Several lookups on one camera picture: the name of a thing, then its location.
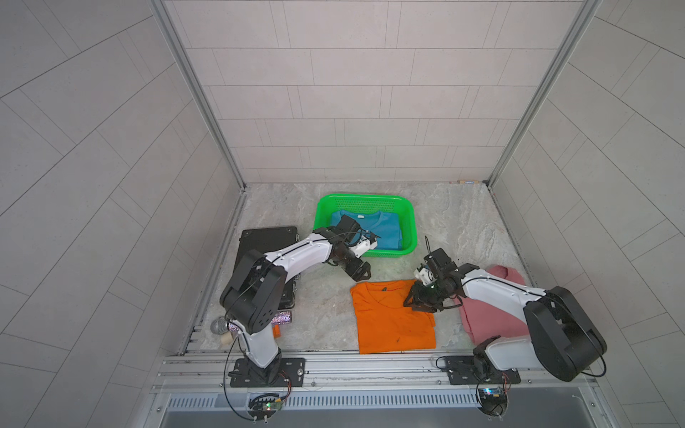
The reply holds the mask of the orange t-shirt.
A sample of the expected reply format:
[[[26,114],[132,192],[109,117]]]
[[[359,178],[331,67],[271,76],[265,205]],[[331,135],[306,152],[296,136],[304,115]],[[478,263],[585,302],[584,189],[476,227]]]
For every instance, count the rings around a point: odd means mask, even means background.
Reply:
[[[414,282],[363,282],[351,288],[359,351],[376,354],[436,347],[433,314],[404,305]]]

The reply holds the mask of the blue t-shirt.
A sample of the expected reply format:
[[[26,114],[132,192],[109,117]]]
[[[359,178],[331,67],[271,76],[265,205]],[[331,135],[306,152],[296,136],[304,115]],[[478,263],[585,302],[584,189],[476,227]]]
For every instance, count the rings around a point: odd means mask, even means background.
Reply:
[[[376,235],[378,250],[400,251],[403,246],[403,238],[399,216],[390,212],[375,212],[371,214],[358,214],[339,210],[331,216],[331,225],[336,226],[343,216],[354,219],[362,229]]]

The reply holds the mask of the green plastic perforated basket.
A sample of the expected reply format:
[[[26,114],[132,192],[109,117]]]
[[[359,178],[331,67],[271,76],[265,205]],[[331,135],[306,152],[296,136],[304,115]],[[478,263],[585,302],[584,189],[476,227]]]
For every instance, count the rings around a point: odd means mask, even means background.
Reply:
[[[418,244],[415,210],[412,203],[401,196],[383,194],[329,194],[319,200],[314,229],[335,225],[332,216],[339,210],[347,210],[360,215],[371,215],[376,212],[398,215],[402,243],[399,250],[374,249],[366,253],[367,257],[400,258],[416,249]]]

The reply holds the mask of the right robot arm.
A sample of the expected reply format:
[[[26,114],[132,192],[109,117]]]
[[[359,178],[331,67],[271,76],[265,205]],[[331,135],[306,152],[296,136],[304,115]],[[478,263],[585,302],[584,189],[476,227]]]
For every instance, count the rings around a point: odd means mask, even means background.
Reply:
[[[473,349],[474,371],[487,379],[492,372],[544,369],[558,380],[570,382],[604,360],[608,345],[580,303],[569,290],[549,290],[518,285],[489,274],[476,265],[433,262],[415,271],[416,281],[403,305],[415,311],[447,310],[444,301],[481,301],[526,326],[512,338],[494,335]]]

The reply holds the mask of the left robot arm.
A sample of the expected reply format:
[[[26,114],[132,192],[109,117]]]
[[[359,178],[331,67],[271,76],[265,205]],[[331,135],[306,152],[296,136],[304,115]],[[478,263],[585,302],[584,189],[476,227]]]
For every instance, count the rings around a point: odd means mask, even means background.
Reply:
[[[376,234],[356,226],[319,228],[280,250],[248,251],[219,297],[228,320],[242,335],[248,360],[266,370],[279,357],[271,322],[288,281],[325,263],[342,267],[357,282],[369,279],[370,264],[362,256],[376,249],[378,239]]]

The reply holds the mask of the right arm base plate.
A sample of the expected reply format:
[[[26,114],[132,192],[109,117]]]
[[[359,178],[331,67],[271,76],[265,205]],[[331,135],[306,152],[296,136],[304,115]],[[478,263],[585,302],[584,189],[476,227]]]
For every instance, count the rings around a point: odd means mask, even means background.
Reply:
[[[509,386],[521,383],[519,372],[499,371],[477,356],[442,356],[437,358],[435,365],[448,376],[450,385]]]

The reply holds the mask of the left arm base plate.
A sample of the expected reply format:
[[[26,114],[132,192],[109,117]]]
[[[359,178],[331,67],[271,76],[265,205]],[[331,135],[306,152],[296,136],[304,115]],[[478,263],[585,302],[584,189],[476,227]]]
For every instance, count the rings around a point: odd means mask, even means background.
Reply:
[[[231,388],[302,387],[305,358],[277,357],[266,368],[258,367],[249,358],[239,358],[227,372]]]

